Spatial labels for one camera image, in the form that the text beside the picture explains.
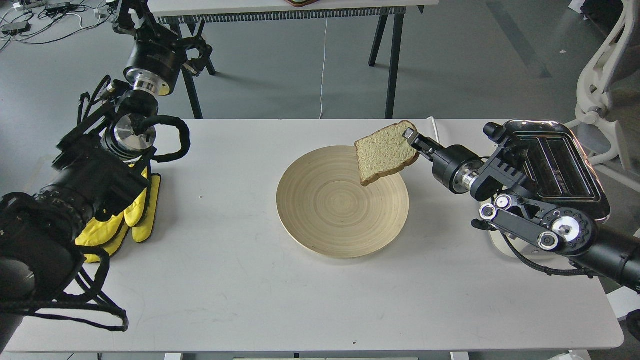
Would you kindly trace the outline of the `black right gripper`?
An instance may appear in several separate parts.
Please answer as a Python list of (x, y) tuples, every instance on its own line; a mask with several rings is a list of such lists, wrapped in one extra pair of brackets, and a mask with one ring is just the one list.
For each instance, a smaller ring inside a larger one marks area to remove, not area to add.
[(410, 147), (428, 160), (432, 160), (432, 173), (444, 187), (453, 194), (470, 191), (474, 178), (478, 176), (485, 162), (478, 155), (462, 145), (443, 147), (418, 130), (407, 128), (402, 135)]

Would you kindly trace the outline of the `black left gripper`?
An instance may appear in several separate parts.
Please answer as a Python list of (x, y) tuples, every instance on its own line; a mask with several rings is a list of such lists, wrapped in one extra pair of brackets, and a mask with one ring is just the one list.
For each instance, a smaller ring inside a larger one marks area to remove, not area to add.
[(157, 27), (148, 0), (117, 0), (112, 29), (116, 34), (130, 35), (135, 38), (134, 48), (123, 74), (130, 84), (134, 84), (140, 73), (151, 73), (157, 80), (158, 95), (173, 93), (182, 63), (183, 51), (197, 50), (198, 57), (187, 58), (183, 66), (194, 76), (204, 69), (215, 75), (211, 54), (213, 47), (202, 36), (205, 21), (201, 21), (192, 37), (181, 38), (169, 28)]

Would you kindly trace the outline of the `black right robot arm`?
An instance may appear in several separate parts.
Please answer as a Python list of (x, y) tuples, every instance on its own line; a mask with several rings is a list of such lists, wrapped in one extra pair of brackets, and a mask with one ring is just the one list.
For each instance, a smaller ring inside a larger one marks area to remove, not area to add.
[(406, 142), (432, 162), (453, 194), (481, 203), (471, 225), (499, 231), (515, 257), (552, 276), (602, 277), (639, 291), (639, 239), (604, 225), (611, 212), (601, 182), (574, 133), (550, 120), (490, 121), (487, 158), (442, 146), (414, 129)]

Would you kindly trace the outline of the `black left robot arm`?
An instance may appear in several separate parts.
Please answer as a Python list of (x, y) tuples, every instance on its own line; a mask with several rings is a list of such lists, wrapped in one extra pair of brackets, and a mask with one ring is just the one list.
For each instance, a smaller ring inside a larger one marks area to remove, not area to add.
[(118, 0), (113, 30), (134, 38), (123, 71), (125, 80), (105, 76), (92, 95), (84, 94), (77, 125), (58, 143), (52, 166), (57, 177), (38, 193), (1, 198), (1, 348), (25, 317), (71, 321), (52, 310), (101, 312), (120, 320), (103, 325), (128, 330), (126, 310), (103, 291), (110, 269), (108, 252), (77, 244), (91, 221), (121, 215), (137, 198), (151, 198), (151, 162), (167, 163), (188, 154), (190, 130), (178, 117), (158, 113), (158, 98), (173, 93), (179, 76), (214, 68), (213, 48), (202, 36), (205, 21), (178, 25), (156, 21), (146, 0)]

